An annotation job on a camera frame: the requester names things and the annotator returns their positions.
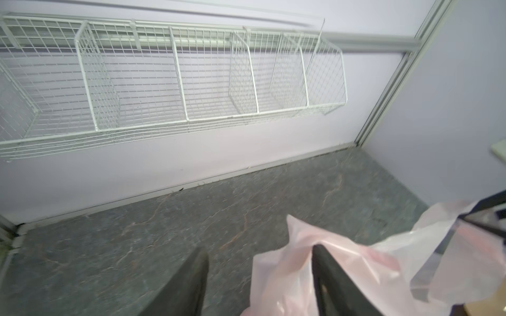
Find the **pink plastic bag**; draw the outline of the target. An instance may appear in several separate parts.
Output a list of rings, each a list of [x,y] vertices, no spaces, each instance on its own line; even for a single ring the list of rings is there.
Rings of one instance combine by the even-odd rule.
[[[472,209],[435,204],[410,231],[371,246],[288,216],[288,244],[253,259],[245,315],[316,315],[315,246],[382,315],[449,315],[454,305],[493,296],[505,278],[505,246],[461,220]]]

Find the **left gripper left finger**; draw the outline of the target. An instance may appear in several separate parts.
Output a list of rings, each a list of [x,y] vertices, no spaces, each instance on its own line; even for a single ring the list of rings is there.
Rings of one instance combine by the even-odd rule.
[[[210,260],[203,247],[197,247],[171,280],[141,311],[141,315],[201,315],[206,294]]]

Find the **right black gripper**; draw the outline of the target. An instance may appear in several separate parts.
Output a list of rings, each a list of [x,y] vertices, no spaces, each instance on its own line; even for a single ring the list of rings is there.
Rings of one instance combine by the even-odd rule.
[[[459,219],[499,238],[505,239],[505,191],[480,200]]]

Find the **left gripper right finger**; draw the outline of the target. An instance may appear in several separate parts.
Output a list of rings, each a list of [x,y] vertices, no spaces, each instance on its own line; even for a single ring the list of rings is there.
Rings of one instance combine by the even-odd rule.
[[[319,315],[380,315],[325,246],[312,248],[312,274]]]

